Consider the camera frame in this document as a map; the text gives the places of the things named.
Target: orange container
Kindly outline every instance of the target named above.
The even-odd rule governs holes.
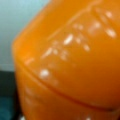
[[[120,1],[53,0],[16,38],[27,120],[117,120]]]

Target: glossy orange surface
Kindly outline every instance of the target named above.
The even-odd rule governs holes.
[[[117,119],[119,11],[119,0],[53,0],[17,37],[13,53],[27,120]]]

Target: orange object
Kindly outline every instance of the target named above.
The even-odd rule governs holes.
[[[27,120],[117,120],[120,1],[53,0],[13,46]]]

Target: orange plastic surface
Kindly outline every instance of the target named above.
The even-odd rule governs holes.
[[[117,120],[119,11],[119,0],[53,0],[17,37],[27,120]]]

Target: gray background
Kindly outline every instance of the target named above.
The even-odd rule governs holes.
[[[0,0],[0,70],[14,71],[11,44],[48,0]]]

